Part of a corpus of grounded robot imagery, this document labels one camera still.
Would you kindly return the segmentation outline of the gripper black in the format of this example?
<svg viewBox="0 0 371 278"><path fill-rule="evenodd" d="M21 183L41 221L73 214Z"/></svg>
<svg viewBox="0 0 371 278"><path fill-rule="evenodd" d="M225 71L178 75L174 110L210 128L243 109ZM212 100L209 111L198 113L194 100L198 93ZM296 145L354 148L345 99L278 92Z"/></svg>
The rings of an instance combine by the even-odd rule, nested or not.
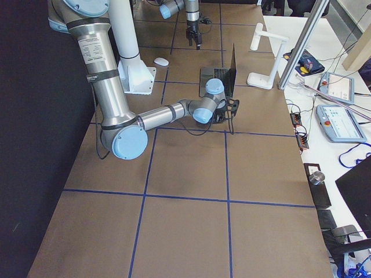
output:
<svg viewBox="0 0 371 278"><path fill-rule="evenodd" d="M188 39L189 46L193 45L193 41L196 43L196 49L201 48L202 34L199 32L199 21L187 20L186 38Z"/></svg>
<svg viewBox="0 0 371 278"><path fill-rule="evenodd" d="M229 102L222 100L219 106L215 109L213 114L213 123L222 123L225 120L230 120Z"/></svg>

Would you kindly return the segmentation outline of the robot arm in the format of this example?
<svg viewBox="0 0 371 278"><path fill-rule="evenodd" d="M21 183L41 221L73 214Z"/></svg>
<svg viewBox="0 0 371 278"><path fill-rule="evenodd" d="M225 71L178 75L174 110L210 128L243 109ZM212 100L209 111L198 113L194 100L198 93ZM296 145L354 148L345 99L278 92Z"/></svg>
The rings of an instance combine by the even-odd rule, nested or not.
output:
<svg viewBox="0 0 371 278"><path fill-rule="evenodd" d="M149 94L155 68L140 57L133 16L128 1L49 1L51 29L72 35L78 43L103 120L96 129L97 141L114 156L132 160L147 147L147 131L185 116L212 123L230 103L218 78L206 83L199 100L180 100L136 114L126 94Z"/></svg>
<svg viewBox="0 0 371 278"><path fill-rule="evenodd" d="M159 6L163 19L172 17L175 13L185 10L186 14L186 38L190 46L195 43L199 50L202 44L202 34L199 32L199 2L196 0L170 0L164 1Z"/></svg>

